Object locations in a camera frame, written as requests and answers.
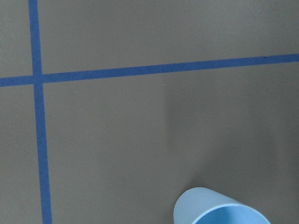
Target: blue line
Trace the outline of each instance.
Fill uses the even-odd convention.
[[[157,73],[166,73],[166,72],[206,70],[206,69],[230,68],[230,67],[240,67],[240,66],[250,66],[250,65],[262,65],[262,64],[290,63],[290,62],[299,62],[299,54],[162,64],[162,65],[128,67],[128,68],[119,68],[119,69],[63,72],[63,73],[56,73],[56,74],[45,74],[43,76],[43,82],[53,83],[53,82],[65,82],[65,81],[96,79],[96,78],[124,77],[124,76],[136,76],[136,75],[157,74]]]
[[[42,57],[39,36],[37,0],[29,0],[28,5],[31,35],[34,102],[36,112],[36,139],[42,218],[43,224],[52,224],[50,183],[47,158],[46,123],[43,98]]]
[[[33,84],[32,76],[0,78],[0,87],[15,86],[15,85],[30,85],[30,84]]]

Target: vertical blue line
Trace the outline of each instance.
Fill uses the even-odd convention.
[[[31,56],[34,86],[34,102],[36,113],[36,139],[42,218],[43,224],[52,224],[45,109],[43,99],[42,57],[39,37],[37,0],[29,0],[28,5],[31,35]]]

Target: light blue cup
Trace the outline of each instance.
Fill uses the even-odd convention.
[[[258,211],[207,188],[192,188],[177,200],[174,224],[270,224]]]

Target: blue tape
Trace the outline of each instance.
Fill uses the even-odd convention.
[[[53,82],[65,82],[85,79],[96,78],[109,78],[109,77],[124,77],[124,76],[136,76],[146,74],[179,72],[179,71],[192,71],[192,70],[206,70],[206,69],[218,69],[229,67],[240,67],[250,65],[262,65],[262,64],[276,64],[276,63],[290,63],[299,62],[299,54],[292,55],[278,55],[278,56],[262,56],[262,57],[247,57],[236,59],[224,59],[214,61],[203,62],[188,62],[188,63],[175,63],[175,64],[162,64],[140,67],[129,67],[119,69],[103,69],[92,71],[76,71],[76,72],[64,72],[56,74],[45,74],[43,76],[44,83]]]
[[[29,0],[28,5],[42,218],[43,224],[52,224],[37,0]]]
[[[33,84],[32,76],[0,78],[0,87]]]

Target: cup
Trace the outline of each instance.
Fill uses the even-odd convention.
[[[174,224],[270,224],[257,210],[207,188],[192,188],[177,200]]]

